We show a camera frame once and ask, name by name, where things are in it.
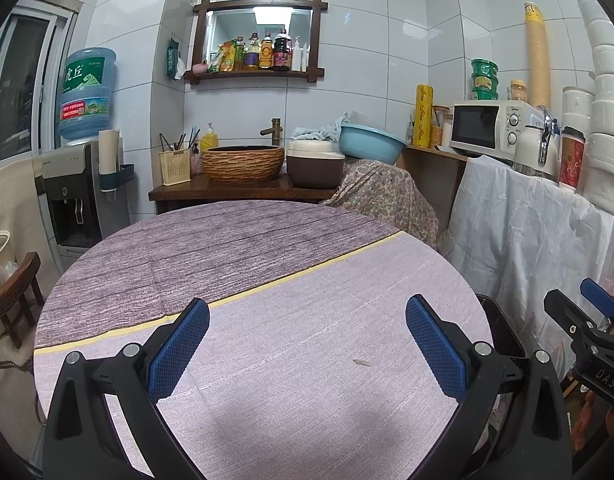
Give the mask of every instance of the white plastic sheet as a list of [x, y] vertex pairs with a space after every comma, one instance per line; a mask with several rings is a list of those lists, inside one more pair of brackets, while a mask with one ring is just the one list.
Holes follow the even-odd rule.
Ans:
[[614, 293], [614, 216], [554, 182], [487, 156], [470, 159], [439, 250], [476, 293], [501, 305], [527, 351], [551, 354], [560, 378], [575, 355], [545, 314], [546, 293], [558, 288], [606, 324], [580, 282], [590, 277]]

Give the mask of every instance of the electric kettle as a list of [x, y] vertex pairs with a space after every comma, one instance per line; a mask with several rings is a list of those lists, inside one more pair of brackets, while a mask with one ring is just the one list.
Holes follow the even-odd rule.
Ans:
[[544, 115], [544, 127], [525, 126], [516, 142], [514, 170], [554, 180], [558, 174], [558, 146], [553, 135], [553, 119], [545, 106], [537, 109]]

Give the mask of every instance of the blue gripper pad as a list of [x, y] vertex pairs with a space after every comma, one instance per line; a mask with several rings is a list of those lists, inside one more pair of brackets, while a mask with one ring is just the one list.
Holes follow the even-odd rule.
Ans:
[[461, 402], [467, 394], [467, 371], [458, 352], [415, 296], [407, 302], [405, 319], [442, 392]]
[[596, 307], [605, 317], [614, 317], [614, 299], [591, 278], [585, 278], [580, 283], [580, 294]]
[[176, 320], [176, 324], [149, 367], [147, 394], [154, 404], [173, 393], [184, 369], [207, 333], [209, 307], [203, 300], [196, 301], [184, 319]]

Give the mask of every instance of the window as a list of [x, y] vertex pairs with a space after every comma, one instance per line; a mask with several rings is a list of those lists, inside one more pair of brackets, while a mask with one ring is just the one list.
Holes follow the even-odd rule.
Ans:
[[20, 0], [0, 29], [0, 161], [54, 148], [56, 82], [72, 14]]

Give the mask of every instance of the yellow stripe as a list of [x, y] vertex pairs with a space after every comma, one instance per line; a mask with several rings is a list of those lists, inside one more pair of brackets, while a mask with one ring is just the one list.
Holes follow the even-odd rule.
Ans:
[[[229, 296], [228, 298], [223, 298], [222, 300], [213, 301], [213, 303], [209, 304], [209, 308], [215, 308], [217, 306], [231, 303], [232, 301], [240, 300], [241, 298], [246, 298], [247, 296], [250, 296], [251, 294], [261, 292], [262, 290], [267, 290], [268, 288], [271, 288], [273, 286], [280, 285], [282, 283], [286, 283], [291, 280], [295, 280], [296, 278], [305, 276], [306, 274], [309, 274], [310, 272], [314, 272], [315, 270], [319, 270], [324, 267], [330, 266], [331, 264], [334, 264], [336, 262], [339, 262], [341, 260], [345, 260], [351, 256], [354, 256], [355, 254], [362, 253], [366, 251], [367, 249], [371, 249], [375, 246], [383, 244], [387, 242], [388, 240], [392, 240], [395, 237], [400, 236], [402, 234], [404, 234], [404, 232], [399, 231], [395, 234], [387, 236], [386, 238], [383, 238], [382, 240], [378, 240], [377, 242], [371, 243], [369, 245], [365, 245], [364, 247], [361, 247], [349, 253], [341, 254], [340, 256], [332, 258], [331, 260], [327, 260], [326, 262], [322, 262], [321, 264], [317, 264], [316, 266], [309, 267], [308, 269], [300, 270], [299, 272], [295, 272], [294, 274], [289, 274], [288, 276], [285, 276], [283, 278], [278, 278], [277, 280], [273, 280], [272, 282], [265, 283], [264, 285], [259, 285], [254, 288], [250, 288], [249, 290], [245, 290], [244, 292], [239, 292], [238, 294], [234, 294], [233, 296]], [[119, 335], [130, 334], [133, 332], [138, 332], [139, 330], [145, 330], [146, 328], [152, 328], [152, 327], [164, 324], [164, 323], [171, 323], [176, 320], [178, 315], [179, 314], [170, 314], [168, 316], [161, 317], [160, 319], [154, 319], [152, 321], [147, 321], [145, 323], [140, 323], [138, 325], [127, 326], [125, 328], [114, 328], [113, 330], [109, 330], [108, 332], [104, 332], [100, 335], [96, 335], [93, 337], [88, 337], [86, 339], [81, 339], [80, 341], [72, 341], [70, 343], [63, 343], [61, 345], [47, 346], [45, 348], [38, 348], [34, 351], [34, 355], [49, 354], [53, 352], [71, 350], [74, 348], [79, 348], [84, 345], [95, 343], [96, 341], [100, 341], [108, 337], [115, 337]]]

